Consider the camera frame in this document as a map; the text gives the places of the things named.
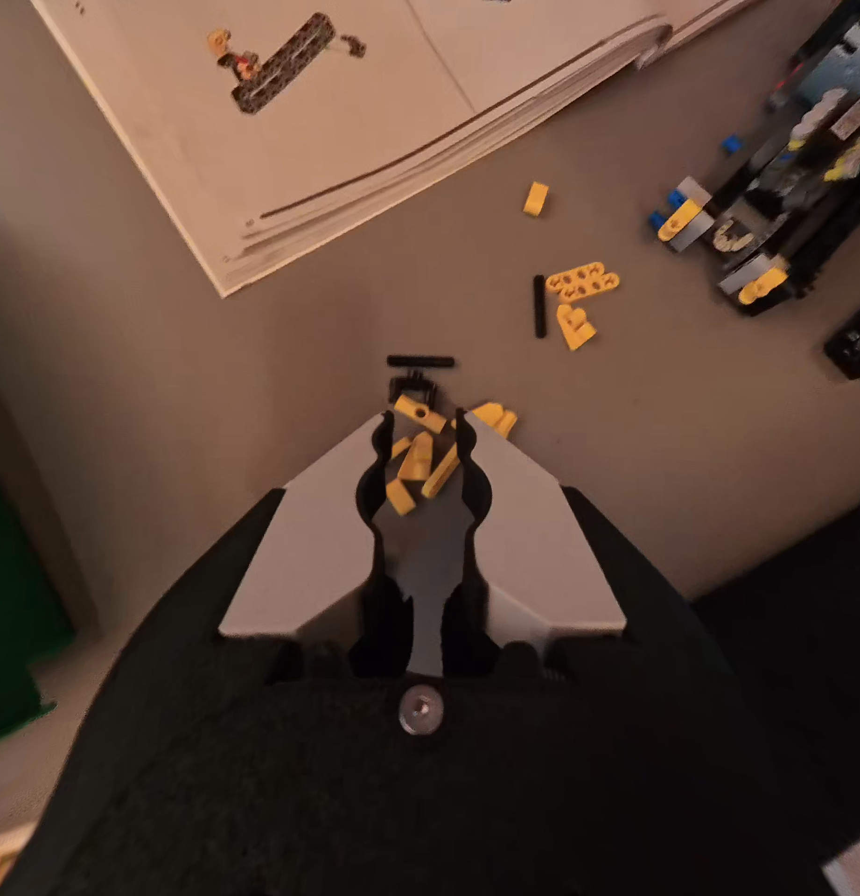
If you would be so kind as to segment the black lego frame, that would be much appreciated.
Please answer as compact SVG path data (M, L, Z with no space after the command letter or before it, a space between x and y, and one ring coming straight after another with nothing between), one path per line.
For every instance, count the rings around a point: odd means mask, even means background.
M860 309L825 342L823 353L845 378L860 379Z

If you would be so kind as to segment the lego car model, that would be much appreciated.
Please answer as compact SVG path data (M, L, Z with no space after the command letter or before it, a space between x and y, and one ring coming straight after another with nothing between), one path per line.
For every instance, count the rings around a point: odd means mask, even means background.
M803 297L860 225L860 2L840 2L796 50L745 138L704 183L687 176L649 216L662 245L713 252L740 313Z

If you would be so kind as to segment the lego instruction booklet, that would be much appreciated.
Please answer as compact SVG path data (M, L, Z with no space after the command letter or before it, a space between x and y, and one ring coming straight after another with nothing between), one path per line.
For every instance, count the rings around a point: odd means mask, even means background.
M229 297L747 2L33 6Z

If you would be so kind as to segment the loose yellow lego beams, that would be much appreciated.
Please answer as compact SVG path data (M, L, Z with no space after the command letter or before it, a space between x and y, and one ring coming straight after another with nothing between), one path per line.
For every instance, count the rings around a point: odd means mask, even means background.
M597 330L581 307L590 297L612 292L621 284L618 274L610 272L603 263L594 262L572 267L560 273L545 275L546 302L556 299L555 317L559 331L570 351L577 351L590 342ZM439 462L434 462L434 437L446 428L456 429L456 420L447 420L408 395L392 405L393 409L420 427L417 434L394 442L391 459L402 458L399 471L386 485L389 504L400 516L411 513L416 501L408 483L421 484L425 499L436 497L459 464L458 448L451 446Z

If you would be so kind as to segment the small black lego connector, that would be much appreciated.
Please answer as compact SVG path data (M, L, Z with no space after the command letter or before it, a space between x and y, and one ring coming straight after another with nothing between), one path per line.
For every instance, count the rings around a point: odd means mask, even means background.
M408 395L435 410L438 388L436 382L424 375L421 369L411 369L404 375L391 377L388 402L395 405L400 397Z

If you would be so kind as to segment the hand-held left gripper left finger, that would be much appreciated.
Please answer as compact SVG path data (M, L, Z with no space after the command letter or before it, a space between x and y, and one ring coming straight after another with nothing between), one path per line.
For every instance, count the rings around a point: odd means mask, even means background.
M227 639L358 639L375 536L357 487L378 454L378 413L288 481L218 626Z

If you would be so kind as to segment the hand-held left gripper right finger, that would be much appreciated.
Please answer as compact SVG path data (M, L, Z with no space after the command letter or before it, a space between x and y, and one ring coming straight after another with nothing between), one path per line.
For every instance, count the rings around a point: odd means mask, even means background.
M622 634L626 617L558 479L474 411L458 415L457 448L470 624L497 647Z

